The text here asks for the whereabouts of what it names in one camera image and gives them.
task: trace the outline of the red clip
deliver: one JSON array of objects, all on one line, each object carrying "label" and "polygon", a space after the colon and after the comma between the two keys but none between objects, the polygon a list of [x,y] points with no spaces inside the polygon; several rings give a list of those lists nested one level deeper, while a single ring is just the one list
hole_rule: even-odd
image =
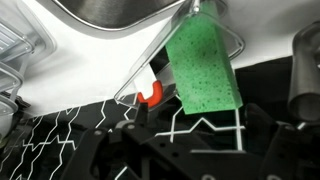
[{"label": "red clip", "polygon": [[155,81],[152,84],[153,94],[150,98],[144,99],[142,93],[138,93],[138,100],[140,103],[148,103],[148,107],[153,107],[161,102],[163,96],[163,88],[161,81]]}]

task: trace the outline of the green sponge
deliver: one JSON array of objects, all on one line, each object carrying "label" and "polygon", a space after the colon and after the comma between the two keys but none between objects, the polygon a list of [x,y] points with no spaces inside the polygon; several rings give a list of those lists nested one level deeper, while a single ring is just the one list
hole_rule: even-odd
[{"label": "green sponge", "polygon": [[[202,4],[202,11],[216,12]],[[186,114],[237,109],[242,105],[219,32],[209,16],[188,18],[166,45]]]}]

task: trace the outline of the sponge holder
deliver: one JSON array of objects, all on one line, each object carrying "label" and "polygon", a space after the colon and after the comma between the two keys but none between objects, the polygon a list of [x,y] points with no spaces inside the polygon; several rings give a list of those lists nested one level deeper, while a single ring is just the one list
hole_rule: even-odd
[{"label": "sponge holder", "polygon": [[[220,12],[219,15],[212,15],[209,13],[201,12],[199,9],[201,7],[200,3],[210,3],[210,5],[215,6],[218,9],[217,11]],[[226,49],[228,52],[229,59],[232,60],[239,54],[241,54],[245,48],[245,42],[237,33],[223,25],[219,20],[219,18],[224,16],[226,12],[227,6],[224,2],[220,0],[204,0],[201,2],[200,0],[185,1],[178,9],[178,11],[174,14],[174,16],[171,18],[171,20],[163,27],[160,33],[151,42],[151,44],[136,61],[136,63],[131,67],[126,83],[116,93],[114,97],[116,102],[135,109],[138,107],[138,92],[136,92],[135,90],[133,81],[143,71],[143,69],[154,59],[158,52],[165,46],[165,44],[170,40],[173,34],[179,29],[181,24],[188,18],[192,18],[194,16],[209,17],[212,20],[212,23],[219,27],[219,29],[221,29],[220,32],[223,35],[225,44],[228,44],[228,46],[226,46]],[[157,73],[156,78],[162,83],[162,100],[157,105],[150,107],[150,111],[154,110],[161,104],[165,103],[166,101],[177,95],[177,90],[175,82],[173,80],[170,64],[167,64],[159,73]]]}]

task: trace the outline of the white surface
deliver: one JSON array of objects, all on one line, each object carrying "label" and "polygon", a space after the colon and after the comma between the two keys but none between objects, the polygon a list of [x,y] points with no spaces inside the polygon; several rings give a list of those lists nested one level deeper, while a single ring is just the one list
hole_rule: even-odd
[{"label": "white surface", "polygon": [[294,35],[320,20],[319,0],[226,0],[227,25],[246,41],[233,67],[292,55]]},{"label": "white surface", "polygon": [[141,73],[135,78],[134,85],[137,92],[141,92],[144,99],[148,99],[153,95],[153,83],[157,80],[150,64],[146,65]]},{"label": "white surface", "polygon": [[33,116],[112,99],[168,20],[125,38],[103,40],[68,27],[34,0],[24,2],[57,44],[50,57],[28,68],[19,91],[32,104],[26,112]]},{"label": "white surface", "polygon": [[[30,67],[19,95],[42,115],[113,98],[126,72],[167,20],[117,40],[89,37],[69,28],[35,0],[24,0],[50,31],[57,52]],[[246,41],[234,68],[289,56],[293,36],[320,19],[319,0],[226,0],[227,23]]]}]

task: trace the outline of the black plastic object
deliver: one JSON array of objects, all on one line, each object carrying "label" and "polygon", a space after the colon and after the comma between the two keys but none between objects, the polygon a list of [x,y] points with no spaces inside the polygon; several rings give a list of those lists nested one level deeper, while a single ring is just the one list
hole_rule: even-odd
[{"label": "black plastic object", "polygon": [[300,31],[293,41],[289,111],[300,121],[320,121],[320,22]]}]

